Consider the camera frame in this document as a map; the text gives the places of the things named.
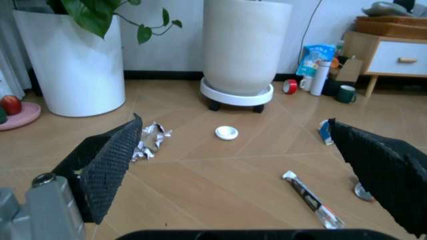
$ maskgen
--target pink plate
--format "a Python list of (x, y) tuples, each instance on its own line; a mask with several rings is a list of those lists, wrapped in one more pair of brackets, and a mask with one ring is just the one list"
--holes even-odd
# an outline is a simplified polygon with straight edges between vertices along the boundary
[(41, 113), (40, 105), (32, 102), (23, 102), (22, 111), (16, 115), (7, 116), (7, 121), (0, 124), (0, 131), (15, 129), (36, 120)]

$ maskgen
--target wooden cabinet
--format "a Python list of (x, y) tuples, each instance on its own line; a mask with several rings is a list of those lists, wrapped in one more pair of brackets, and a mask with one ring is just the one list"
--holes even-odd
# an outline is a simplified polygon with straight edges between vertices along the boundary
[(371, 96), (378, 76), (427, 77), (427, 40), (350, 31), (344, 41), (343, 54), (362, 60), (360, 74), (371, 76), (367, 97)]

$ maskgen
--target white curtain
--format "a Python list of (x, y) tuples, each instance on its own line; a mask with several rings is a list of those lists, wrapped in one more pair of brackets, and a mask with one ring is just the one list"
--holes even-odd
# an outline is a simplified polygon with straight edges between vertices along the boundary
[(25, 96), (31, 88), (27, 69), (31, 67), (12, 14), (12, 0), (0, 0), (0, 98)]

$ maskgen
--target red tape roll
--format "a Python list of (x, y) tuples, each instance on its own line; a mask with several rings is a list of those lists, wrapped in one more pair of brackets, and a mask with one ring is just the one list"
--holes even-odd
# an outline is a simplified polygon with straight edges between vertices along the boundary
[(295, 79), (288, 79), (284, 81), (283, 92), (285, 94), (294, 94), (297, 91), (298, 83)]

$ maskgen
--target cardboard box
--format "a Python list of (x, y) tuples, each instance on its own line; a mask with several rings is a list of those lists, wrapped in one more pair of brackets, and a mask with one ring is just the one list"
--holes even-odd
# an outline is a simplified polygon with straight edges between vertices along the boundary
[(352, 82), (358, 80), (359, 74), (362, 69), (363, 62), (358, 59), (348, 59), (342, 68), (331, 68), (330, 78), (338, 82)]

